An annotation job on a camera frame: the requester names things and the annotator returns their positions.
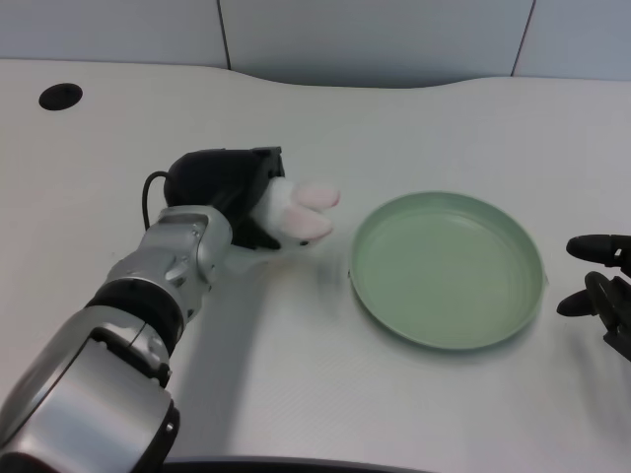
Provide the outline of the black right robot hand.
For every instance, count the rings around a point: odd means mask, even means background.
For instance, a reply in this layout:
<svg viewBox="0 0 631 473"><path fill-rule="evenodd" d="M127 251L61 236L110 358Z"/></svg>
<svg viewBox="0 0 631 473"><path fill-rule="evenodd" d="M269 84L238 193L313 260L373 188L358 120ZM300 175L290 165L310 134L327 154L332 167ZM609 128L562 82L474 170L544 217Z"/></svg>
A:
<svg viewBox="0 0 631 473"><path fill-rule="evenodd" d="M630 277L630 236L575 236L568 240L566 251ZM607 279L596 271L588 273L584 282L585 288L561 301L557 312L566 317L598 316L606 329L604 342L629 361L630 283L620 276Z"/></svg>

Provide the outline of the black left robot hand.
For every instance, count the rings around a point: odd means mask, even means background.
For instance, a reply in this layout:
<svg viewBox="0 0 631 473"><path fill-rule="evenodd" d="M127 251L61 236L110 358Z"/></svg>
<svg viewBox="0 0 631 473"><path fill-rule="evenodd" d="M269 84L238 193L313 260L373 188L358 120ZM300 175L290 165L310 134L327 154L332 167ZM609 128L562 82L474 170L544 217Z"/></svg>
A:
<svg viewBox="0 0 631 473"><path fill-rule="evenodd" d="M235 246L278 250L279 241L254 221L252 212L272 179L284 175L279 147L202 150L184 155L170 167L164 196L170 207L218 210L231 225Z"/></svg>

